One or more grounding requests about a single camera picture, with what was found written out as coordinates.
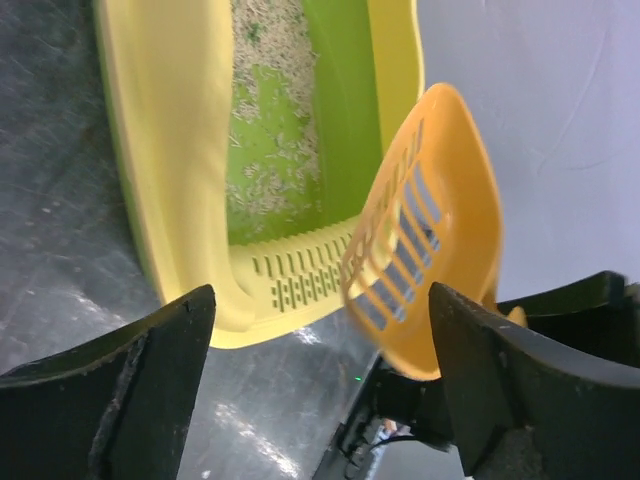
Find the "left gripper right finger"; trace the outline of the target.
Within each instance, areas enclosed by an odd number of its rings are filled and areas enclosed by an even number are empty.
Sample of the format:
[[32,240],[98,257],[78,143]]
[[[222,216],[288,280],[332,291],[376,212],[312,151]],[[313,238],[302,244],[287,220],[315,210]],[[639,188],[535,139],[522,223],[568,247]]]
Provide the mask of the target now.
[[638,368],[523,328],[438,282],[429,313],[466,475],[501,463],[518,478],[638,478]]

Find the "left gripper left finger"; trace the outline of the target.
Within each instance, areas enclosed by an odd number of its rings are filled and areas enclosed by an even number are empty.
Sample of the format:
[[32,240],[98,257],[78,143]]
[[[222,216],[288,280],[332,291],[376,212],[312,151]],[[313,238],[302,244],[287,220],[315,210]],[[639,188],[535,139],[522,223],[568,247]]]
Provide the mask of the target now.
[[203,285],[2,374],[2,478],[176,478],[215,312]]

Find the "orange litter scoop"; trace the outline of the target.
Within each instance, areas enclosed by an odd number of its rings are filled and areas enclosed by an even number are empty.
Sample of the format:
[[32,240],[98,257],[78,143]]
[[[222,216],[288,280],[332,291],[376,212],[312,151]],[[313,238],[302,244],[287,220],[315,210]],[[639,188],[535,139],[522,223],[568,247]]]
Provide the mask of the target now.
[[395,134],[343,254],[340,287],[350,319],[404,376],[439,378],[431,285],[497,311],[503,238],[479,130],[461,94],[434,84]]

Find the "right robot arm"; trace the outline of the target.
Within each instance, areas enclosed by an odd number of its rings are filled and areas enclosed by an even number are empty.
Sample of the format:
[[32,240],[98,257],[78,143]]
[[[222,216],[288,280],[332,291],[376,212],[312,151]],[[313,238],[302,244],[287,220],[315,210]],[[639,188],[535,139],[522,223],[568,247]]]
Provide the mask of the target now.
[[412,380],[377,359],[316,471],[364,479],[384,419],[408,439],[456,448],[473,479],[639,475],[639,288],[602,271],[521,297],[526,327],[439,285],[430,301],[442,363]]

